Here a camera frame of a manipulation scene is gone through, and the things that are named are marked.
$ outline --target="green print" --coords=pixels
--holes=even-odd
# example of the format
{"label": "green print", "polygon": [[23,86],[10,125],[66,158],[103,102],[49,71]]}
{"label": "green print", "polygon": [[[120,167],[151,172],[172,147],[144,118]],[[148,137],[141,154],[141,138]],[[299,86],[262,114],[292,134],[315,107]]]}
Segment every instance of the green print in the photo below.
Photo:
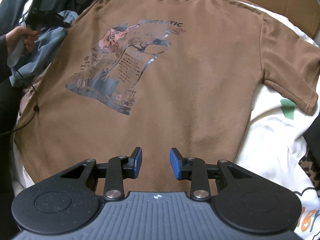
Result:
{"label": "green print", "polygon": [[294,108],[296,104],[289,99],[281,99],[281,110],[284,116],[288,119],[293,120]]}

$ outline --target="graphic print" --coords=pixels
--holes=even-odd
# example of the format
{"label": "graphic print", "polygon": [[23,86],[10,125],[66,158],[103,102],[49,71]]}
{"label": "graphic print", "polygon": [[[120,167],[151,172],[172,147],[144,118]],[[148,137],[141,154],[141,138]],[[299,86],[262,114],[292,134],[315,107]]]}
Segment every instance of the graphic print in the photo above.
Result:
{"label": "graphic print", "polygon": [[300,236],[303,236],[304,239],[306,239],[307,237],[308,239],[311,239],[312,237],[312,240],[315,240],[316,237],[320,234],[320,220],[317,219],[320,216],[320,210],[311,209],[315,206],[315,204],[319,204],[313,201],[314,198],[312,195],[304,197],[304,193],[310,193],[310,190],[313,191],[319,199],[319,193],[314,187],[307,187],[304,190],[302,190],[301,193],[298,191],[293,192],[300,196],[300,201],[302,203],[310,204],[309,208],[306,208],[304,206],[302,207],[301,215],[299,217],[295,233],[299,234]]}
{"label": "graphic print", "polygon": [[134,87],[148,66],[170,48],[169,35],[186,32],[182,25],[174,21],[141,20],[129,27],[128,24],[108,27],[66,88],[129,115],[137,101]]}

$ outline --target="leopard print fabric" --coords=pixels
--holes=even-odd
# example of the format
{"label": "leopard print fabric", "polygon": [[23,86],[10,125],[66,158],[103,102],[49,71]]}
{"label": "leopard print fabric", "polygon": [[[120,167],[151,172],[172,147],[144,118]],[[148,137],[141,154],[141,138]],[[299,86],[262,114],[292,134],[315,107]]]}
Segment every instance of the leopard print fabric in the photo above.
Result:
{"label": "leopard print fabric", "polygon": [[301,158],[299,165],[308,175],[315,189],[320,190],[320,167],[309,151]]}

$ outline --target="round black pad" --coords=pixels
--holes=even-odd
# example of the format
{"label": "round black pad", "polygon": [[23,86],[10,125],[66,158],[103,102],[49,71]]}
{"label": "round black pad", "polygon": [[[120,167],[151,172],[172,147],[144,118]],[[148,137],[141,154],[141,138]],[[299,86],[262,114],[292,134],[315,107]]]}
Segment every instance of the round black pad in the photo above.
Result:
{"label": "round black pad", "polygon": [[254,234],[293,230],[301,213],[299,198],[290,190],[270,183],[230,185],[215,197],[216,214],[236,229]]}
{"label": "round black pad", "polygon": [[51,177],[22,191],[12,203],[21,229],[37,234],[63,234],[80,228],[97,214],[101,203],[77,179]]}

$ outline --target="human hand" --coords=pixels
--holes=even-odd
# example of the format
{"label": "human hand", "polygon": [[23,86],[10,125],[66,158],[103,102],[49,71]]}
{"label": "human hand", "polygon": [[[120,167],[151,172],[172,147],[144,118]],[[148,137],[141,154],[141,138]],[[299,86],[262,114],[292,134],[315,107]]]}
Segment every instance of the human hand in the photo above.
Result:
{"label": "human hand", "polygon": [[39,38],[40,31],[33,31],[30,28],[18,26],[12,31],[6,34],[5,40],[7,43],[8,54],[10,54],[14,48],[17,46],[17,43],[21,36],[26,35],[27,38],[24,40],[24,45],[26,46],[27,51],[31,52],[35,47],[35,41]]}

